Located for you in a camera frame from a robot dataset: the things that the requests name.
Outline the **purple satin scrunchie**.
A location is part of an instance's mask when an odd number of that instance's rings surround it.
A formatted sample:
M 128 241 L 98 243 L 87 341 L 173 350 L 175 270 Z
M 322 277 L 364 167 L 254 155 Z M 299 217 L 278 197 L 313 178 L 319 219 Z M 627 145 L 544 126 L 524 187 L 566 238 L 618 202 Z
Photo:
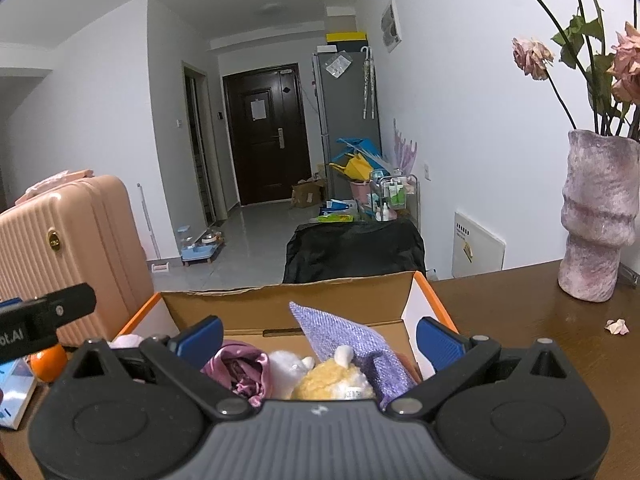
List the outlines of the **purple satin scrunchie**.
M 266 352 L 243 341 L 225 340 L 201 372 L 259 408 L 271 396 L 270 359 Z

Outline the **white floor mop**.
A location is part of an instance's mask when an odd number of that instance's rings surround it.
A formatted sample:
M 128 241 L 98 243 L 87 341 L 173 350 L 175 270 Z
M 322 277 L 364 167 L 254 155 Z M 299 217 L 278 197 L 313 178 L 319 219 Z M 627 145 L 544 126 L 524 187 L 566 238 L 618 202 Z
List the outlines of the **white floor mop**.
M 157 239 L 154 233 L 148 205 L 146 204 L 143 186 L 141 183 L 137 183 L 137 189 L 140 194 L 140 200 L 141 200 L 143 215 L 145 218 L 145 224 L 146 224 L 146 228 L 148 229 L 149 238 L 150 238 L 150 241 L 153 247 L 153 252 L 155 255 L 155 259 L 152 261 L 152 264 L 151 264 L 151 271 L 154 274 L 168 273 L 170 270 L 170 264 L 168 260 L 162 258 L 162 256 L 160 255 L 160 246 L 158 246 L 157 244 Z

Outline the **white plush toy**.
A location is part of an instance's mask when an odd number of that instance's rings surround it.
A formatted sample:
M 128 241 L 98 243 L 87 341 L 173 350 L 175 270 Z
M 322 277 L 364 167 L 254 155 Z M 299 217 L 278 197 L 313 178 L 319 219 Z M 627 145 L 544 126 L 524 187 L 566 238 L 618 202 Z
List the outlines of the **white plush toy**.
M 301 359 L 297 354 L 286 350 L 277 350 L 268 354 L 271 397 L 288 400 L 296 386 L 314 368 L 314 358 L 305 356 Z

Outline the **dried pink roses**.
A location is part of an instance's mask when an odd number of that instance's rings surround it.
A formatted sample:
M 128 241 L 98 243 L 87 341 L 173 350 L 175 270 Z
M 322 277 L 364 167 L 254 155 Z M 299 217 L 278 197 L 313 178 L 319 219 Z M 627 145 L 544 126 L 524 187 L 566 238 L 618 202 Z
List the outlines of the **dried pink roses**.
M 555 28 L 551 41 L 560 48 L 553 54 L 544 42 L 512 40 L 514 63 L 533 80 L 552 81 L 550 68 L 560 61 L 582 74 L 600 136 L 626 136 L 639 140 L 639 0 L 632 4 L 632 21 L 616 34 L 610 46 L 605 35 L 599 0 L 576 0 L 576 11 L 563 25 L 544 0 L 535 0 Z

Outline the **dark entrance door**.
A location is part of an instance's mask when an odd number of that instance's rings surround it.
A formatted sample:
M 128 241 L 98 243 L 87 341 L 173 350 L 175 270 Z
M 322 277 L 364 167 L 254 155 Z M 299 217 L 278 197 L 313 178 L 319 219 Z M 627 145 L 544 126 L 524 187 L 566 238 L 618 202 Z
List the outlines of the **dark entrance door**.
M 240 203 L 287 200 L 312 176 L 298 66 L 228 75 L 222 85 Z

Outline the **cardboard box on floor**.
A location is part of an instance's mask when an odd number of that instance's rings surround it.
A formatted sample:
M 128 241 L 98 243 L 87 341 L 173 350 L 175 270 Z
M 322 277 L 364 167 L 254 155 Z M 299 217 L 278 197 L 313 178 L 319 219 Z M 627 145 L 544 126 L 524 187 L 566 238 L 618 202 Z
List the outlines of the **cardboard box on floor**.
M 299 181 L 292 186 L 292 206 L 309 208 L 321 204 L 324 200 L 325 184 L 321 178 Z

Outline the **purple textured vase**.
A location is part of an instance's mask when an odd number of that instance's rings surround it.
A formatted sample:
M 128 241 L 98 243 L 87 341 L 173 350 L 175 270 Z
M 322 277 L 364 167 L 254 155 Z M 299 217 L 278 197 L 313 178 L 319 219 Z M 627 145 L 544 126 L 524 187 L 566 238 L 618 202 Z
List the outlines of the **purple textured vase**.
M 558 284 L 589 302 L 611 299 L 622 250 L 639 213 L 639 143 L 588 130 L 568 134 L 561 223 L 567 230 Z

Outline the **hanging umbrellas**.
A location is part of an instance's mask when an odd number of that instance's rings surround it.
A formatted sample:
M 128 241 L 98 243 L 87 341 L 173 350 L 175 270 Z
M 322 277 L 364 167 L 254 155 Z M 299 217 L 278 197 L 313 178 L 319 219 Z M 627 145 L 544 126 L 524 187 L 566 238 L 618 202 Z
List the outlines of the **hanging umbrellas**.
M 364 59 L 362 64 L 363 69 L 363 119 L 374 119 L 376 114 L 375 104 L 375 67 L 373 62 L 373 56 L 368 46 L 362 47 Z

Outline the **grey refrigerator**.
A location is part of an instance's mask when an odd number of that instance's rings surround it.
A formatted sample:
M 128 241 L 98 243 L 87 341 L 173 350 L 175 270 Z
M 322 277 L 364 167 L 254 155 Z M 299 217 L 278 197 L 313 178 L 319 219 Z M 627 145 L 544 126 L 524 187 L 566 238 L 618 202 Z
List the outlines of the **grey refrigerator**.
M 320 120 L 321 144 L 329 198 L 352 198 L 349 180 L 330 167 L 344 165 L 348 146 L 340 139 L 368 139 L 381 151 L 378 116 L 364 104 L 364 52 L 314 53 L 314 83 Z

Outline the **blue tissue pack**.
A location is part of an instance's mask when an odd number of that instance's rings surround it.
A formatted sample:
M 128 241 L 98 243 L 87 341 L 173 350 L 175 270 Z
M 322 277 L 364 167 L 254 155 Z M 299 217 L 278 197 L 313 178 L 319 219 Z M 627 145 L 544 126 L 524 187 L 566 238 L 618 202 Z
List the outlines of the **blue tissue pack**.
M 37 387 L 37 378 L 24 359 L 1 365 L 0 425 L 17 430 Z

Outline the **metal trolley with bottles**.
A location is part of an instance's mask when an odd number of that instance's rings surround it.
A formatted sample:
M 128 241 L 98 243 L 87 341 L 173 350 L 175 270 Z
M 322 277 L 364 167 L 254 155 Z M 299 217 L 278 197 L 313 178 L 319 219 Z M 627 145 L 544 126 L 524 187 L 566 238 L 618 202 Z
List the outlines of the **metal trolley with bottles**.
M 374 170 L 369 181 L 370 206 L 378 221 L 406 218 L 420 226 L 420 186 L 414 174 Z

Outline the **yellow box on refrigerator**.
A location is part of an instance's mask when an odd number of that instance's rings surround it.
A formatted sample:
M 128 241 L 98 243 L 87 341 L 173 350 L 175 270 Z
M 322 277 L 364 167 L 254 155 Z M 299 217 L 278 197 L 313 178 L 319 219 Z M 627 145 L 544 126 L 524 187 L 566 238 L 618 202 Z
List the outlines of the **yellow box on refrigerator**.
M 339 42 L 368 42 L 365 32 L 327 32 L 326 42 L 328 44 L 338 44 Z

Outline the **fallen pink petal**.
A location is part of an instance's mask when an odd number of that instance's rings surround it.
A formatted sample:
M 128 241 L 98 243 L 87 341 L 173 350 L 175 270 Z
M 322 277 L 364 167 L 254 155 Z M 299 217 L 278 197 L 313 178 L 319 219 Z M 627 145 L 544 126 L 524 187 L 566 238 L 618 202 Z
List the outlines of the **fallen pink petal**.
M 624 336 L 629 333 L 629 328 L 623 318 L 607 320 L 605 323 L 605 329 L 612 335 Z

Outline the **orange fruit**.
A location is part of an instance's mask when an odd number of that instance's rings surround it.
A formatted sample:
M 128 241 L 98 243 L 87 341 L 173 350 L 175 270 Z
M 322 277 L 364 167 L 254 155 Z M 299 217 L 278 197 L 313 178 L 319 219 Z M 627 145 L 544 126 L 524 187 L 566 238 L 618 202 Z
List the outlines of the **orange fruit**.
M 40 382 L 50 384 L 63 373 L 68 362 L 67 353 L 62 344 L 41 350 L 28 358 L 29 366 Z

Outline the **yellow plush toy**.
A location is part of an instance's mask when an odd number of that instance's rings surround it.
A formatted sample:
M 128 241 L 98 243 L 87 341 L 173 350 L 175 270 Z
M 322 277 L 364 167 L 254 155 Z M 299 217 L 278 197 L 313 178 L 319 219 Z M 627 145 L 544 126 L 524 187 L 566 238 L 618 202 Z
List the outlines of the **yellow plush toy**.
M 350 401 L 374 399 L 375 392 L 363 371 L 355 364 L 351 346 L 338 346 L 332 358 L 308 372 L 294 388 L 296 401 Z

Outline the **wall electrical box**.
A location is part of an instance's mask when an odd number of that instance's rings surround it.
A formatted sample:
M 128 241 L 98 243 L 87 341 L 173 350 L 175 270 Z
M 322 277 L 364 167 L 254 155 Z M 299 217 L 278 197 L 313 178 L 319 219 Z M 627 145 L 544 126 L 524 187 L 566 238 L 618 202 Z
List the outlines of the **wall electrical box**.
M 401 30 L 395 0 L 390 0 L 381 16 L 383 44 L 388 52 L 393 52 L 401 43 Z

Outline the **black covered furniture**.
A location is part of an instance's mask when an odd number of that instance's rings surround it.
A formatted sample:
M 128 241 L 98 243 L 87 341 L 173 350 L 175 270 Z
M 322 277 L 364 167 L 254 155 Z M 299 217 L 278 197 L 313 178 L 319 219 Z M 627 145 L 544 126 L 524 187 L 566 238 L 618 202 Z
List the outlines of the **black covered furniture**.
M 426 272 L 423 238 L 408 219 L 301 224 L 286 245 L 282 282 L 308 284 Z

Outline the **blue pet feeder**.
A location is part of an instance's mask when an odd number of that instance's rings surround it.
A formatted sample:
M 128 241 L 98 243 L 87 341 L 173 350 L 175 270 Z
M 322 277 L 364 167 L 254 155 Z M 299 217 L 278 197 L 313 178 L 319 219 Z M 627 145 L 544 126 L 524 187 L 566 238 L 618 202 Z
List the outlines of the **blue pet feeder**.
M 224 244 L 224 234 L 215 229 L 207 229 L 200 236 L 191 233 L 190 226 L 180 226 L 177 230 L 180 246 L 180 259 L 184 266 L 194 262 L 211 263 L 218 250 Z

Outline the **purple knitted cloth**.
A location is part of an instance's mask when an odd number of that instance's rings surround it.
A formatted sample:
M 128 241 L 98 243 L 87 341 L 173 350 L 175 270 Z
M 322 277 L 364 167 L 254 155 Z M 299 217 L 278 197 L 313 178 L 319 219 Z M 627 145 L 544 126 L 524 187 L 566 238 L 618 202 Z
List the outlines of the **purple knitted cloth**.
M 290 310 L 320 360 L 335 359 L 338 349 L 352 349 L 349 364 L 367 378 L 382 408 L 416 386 L 408 368 L 373 328 L 295 302 Z

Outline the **pink ribbed suitcase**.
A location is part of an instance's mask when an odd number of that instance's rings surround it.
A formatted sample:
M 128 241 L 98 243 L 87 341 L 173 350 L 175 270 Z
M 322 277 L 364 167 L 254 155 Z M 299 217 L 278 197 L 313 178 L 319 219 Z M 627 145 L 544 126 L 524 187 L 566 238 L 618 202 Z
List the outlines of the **pink ribbed suitcase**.
M 112 340 L 154 294 L 126 186 L 74 179 L 1 214 L 1 298 L 41 297 L 86 283 L 94 311 L 58 330 L 62 344 Z

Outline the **brown cloth pad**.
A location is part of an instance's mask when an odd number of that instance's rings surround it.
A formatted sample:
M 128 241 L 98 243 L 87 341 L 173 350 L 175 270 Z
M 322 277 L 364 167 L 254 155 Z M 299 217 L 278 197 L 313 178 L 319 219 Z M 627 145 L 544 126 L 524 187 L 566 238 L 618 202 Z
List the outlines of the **brown cloth pad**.
M 409 376 L 412 378 L 412 380 L 416 384 L 420 384 L 420 382 L 422 382 L 423 378 L 422 378 L 422 375 L 420 373 L 420 370 L 416 367 L 416 364 L 414 364 L 408 358 L 408 356 L 405 356 L 402 353 L 396 353 L 396 356 L 397 356 L 397 359 L 399 360 L 399 362 L 401 362 L 402 366 L 405 367 L 405 370 L 407 371 Z

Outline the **purple coral decoration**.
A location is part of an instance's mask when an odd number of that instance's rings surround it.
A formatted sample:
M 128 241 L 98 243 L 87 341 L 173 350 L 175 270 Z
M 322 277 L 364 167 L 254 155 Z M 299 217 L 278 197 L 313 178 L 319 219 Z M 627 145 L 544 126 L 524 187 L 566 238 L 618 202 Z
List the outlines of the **purple coral decoration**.
M 397 120 L 394 120 L 394 156 L 396 168 L 405 176 L 412 174 L 417 154 L 418 144 L 411 139 L 405 138 L 398 128 Z

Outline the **orange cardboard box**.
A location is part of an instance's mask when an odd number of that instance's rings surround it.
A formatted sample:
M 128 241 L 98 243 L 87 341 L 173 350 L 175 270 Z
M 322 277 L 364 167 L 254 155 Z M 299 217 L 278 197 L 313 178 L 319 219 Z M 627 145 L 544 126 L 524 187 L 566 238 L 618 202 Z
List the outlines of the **orange cardboard box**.
M 424 379 L 434 370 L 416 344 L 420 319 L 430 316 L 450 330 L 457 329 L 424 275 L 401 272 L 213 292 L 157 292 L 119 333 L 174 336 L 216 315 L 227 339 L 248 342 L 265 352 L 288 350 L 298 356 L 314 356 L 316 352 L 292 315 L 292 302 L 373 328 Z

